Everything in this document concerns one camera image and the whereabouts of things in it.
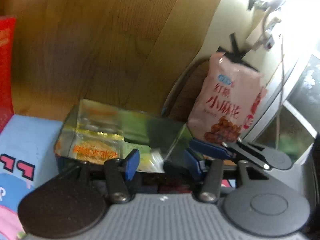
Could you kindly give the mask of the dark snack box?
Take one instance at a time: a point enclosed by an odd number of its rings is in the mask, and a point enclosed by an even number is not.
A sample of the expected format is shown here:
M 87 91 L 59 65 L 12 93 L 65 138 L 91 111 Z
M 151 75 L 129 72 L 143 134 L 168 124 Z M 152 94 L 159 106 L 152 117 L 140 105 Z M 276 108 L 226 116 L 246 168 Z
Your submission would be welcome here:
M 185 166 L 192 135 L 186 124 L 81 99 L 68 113 L 54 146 L 58 169 L 76 161 L 101 165 L 139 150 L 140 172 L 162 173 L 165 161 Z

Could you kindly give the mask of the pink snack bag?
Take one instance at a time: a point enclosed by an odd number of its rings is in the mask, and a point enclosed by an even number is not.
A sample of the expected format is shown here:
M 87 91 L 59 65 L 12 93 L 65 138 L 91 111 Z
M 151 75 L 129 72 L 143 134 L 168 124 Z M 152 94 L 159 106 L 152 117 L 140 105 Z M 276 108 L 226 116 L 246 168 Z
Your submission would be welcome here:
M 262 73 L 215 53 L 188 117 L 188 128 L 199 140 L 234 142 L 250 128 L 265 93 Z

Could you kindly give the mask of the wooden headboard panel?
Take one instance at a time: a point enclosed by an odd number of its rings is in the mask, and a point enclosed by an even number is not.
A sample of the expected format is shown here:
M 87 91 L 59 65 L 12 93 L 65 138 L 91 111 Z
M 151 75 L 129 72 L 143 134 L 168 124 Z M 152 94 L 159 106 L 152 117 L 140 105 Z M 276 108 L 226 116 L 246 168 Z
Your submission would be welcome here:
M 220 1 L 1 0 L 15 113 L 63 120 L 86 98 L 159 115 Z

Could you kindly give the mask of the red gift bag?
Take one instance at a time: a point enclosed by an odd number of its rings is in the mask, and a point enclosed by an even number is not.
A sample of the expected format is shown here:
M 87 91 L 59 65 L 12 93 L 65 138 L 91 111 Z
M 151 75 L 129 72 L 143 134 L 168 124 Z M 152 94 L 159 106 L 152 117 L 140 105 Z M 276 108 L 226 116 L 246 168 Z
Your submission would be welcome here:
M 11 55 L 16 18 L 1 16 L 0 46 L 0 108 L 1 132 L 14 115 L 11 95 Z

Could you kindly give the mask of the white wall charger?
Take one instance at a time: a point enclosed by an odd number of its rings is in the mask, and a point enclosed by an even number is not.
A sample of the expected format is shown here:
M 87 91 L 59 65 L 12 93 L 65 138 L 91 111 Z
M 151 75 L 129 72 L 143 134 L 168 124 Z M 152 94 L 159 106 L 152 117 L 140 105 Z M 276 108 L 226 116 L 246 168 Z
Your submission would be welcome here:
M 266 20 L 264 28 L 263 21 L 264 18 L 259 22 L 256 28 L 252 30 L 246 39 L 246 45 L 253 51 L 257 51 L 260 47 L 269 51 L 274 46 L 272 30 L 276 24 L 281 23 L 281 20 L 277 17 L 274 17 L 271 20 Z

